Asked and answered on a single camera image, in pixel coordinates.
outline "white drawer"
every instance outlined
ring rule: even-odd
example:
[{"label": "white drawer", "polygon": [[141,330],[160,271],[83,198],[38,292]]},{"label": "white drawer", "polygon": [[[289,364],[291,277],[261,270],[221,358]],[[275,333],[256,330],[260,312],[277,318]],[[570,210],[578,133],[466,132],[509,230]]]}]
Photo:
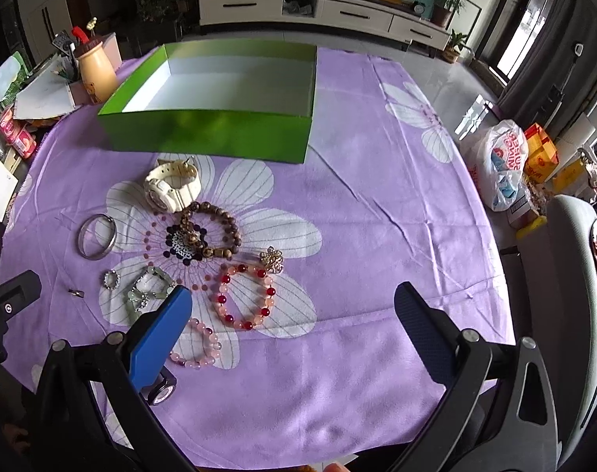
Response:
[{"label": "white drawer", "polygon": [[270,21],[282,10],[283,0],[200,0],[200,25]]},{"label": "white drawer", "polygon": [[392,21],[392,14],[370,7],[357,6],[334,0],[319,0],[322,15],[319,22],[323,25],[387,34]]},{"label": "white drawer", "polygon": [[413,40],[444,50],[449,39],[447,31],[439,31],[419,21],[395,15],[390,25],[390,36],[398,41]]}]

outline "purple tablecloth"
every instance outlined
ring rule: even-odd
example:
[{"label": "purple tablecloth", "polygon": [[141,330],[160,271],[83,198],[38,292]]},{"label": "purple tablecloth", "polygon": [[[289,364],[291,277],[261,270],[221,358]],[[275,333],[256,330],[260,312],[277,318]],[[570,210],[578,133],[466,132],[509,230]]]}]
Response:
[{"label": "purple tablecloth", "polygon": [[[285,253],[277,303],[259,331],[229,331],[210,308],[221,260],[186,266],[165,258],[166,229],[176,218],[152,212],[140,186],[157,154],[108,150],[97,111],[74,112],[46,138],[4,238],[0,281],[33,269],[43,284],[41,299],[11,320],[6,336],[6,367],[26,386],[35,388],[54,340],[95,343],[130,324],[124,295],[149,262],[192,289],[193,316],[223,344],[220,360],[201,371],[170,363],[178,388],[155,410],[196,465],[300,465],[411,440],[443,389],[395,317],[402,281],[461,328],[514,342],[482,203],[438,116],[399,64],[318,50],[304,165],[194,157],[199,200],[236,216],[243,260],[269,245]],[[106,211],[119,221],[115,249],[85,260],[77,231]],[[212,243],[221,242],[219,222],[205,216],[201,224]],[[101,288],[110,268],[122,277],[115,291]],[[256,290],[246,275],[234,277],[230,312],[250,315]],[[199,358],[198,334],[187,329],[176,350]],[[104,410],[124,441],[112,410]]]}]

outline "gray chair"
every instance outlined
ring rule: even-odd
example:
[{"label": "gray chair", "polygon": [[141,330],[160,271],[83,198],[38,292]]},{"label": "gray chair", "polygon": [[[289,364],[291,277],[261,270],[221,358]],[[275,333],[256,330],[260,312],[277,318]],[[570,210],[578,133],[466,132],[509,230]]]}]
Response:
[{"label": "gray chair", "polygon": [[518,239],[518,249],[532,336],[554,394],[561,465],[597,405],[597,271],[590,246],[597,214],[586,202],[566,195],[555,197],[547,213],[547,224]]}]

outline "red can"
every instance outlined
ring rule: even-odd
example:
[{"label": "red can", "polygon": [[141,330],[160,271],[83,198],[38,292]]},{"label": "red can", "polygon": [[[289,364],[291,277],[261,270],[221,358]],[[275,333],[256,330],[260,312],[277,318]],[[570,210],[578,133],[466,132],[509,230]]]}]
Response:
[{"label": "red can", "polygon": [[14,147],[25,159],[36,150],[36,140],[30,135],[29,124],[15,121],[14,108],[8,107],[0,115],[0,132],[6,137],[6,142]]}]

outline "door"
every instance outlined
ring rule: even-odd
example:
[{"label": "door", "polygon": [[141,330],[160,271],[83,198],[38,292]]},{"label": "door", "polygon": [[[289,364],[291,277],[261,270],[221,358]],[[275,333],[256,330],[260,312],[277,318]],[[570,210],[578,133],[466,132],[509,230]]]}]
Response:
[{"label": "door", "polygon": [[28,15],[27,33],[34,60],[39,63],[55,50],[52,40],[57,33],[71,32],[71,18],[68,16],[67,0],[47,0]]},{"label": "door", "polygon": [[492,65],[505,81],[509,81],[515,75],[526,58],[532,44],[545,25],[553,3],[554,0],[528,1],[527,9],[521,17],[517,30],[510,37],[510,41],[501,46],[499,61]]}]

